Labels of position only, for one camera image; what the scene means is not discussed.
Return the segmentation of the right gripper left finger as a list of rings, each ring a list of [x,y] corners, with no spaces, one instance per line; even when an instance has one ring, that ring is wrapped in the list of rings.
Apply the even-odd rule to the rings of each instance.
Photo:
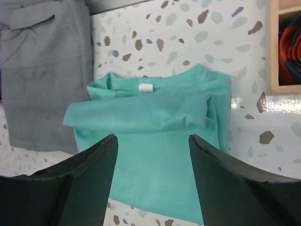
[[[117,153],[117,137],[109,135],[32,175],[2,176],[1,225],[101,226]]]

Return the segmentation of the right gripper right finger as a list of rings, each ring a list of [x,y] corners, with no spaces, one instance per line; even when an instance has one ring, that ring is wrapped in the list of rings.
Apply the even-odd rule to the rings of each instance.
[[[301,181],[267,172],[189,137],[206,226],[299,226]]]

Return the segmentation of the teal t shirt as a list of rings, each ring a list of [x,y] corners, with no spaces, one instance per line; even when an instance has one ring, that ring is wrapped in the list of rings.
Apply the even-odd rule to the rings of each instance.
[[[108,134],[118,139],[109,197],[144,211],[203,223],[189,136],[229,151],[230,78],[197,64],[171,77],[120,78],[88,84],[90,101],[72,103],[63,124],[79,151]]]

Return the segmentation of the grey shirt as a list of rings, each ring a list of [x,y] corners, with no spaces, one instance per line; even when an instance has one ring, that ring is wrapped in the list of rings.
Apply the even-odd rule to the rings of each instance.
[[[10,145],[75,154],[73,130],[63,119],[71,103],[89,100],[89,9],[83,0],[25,0],[7,8],[1,91]]]

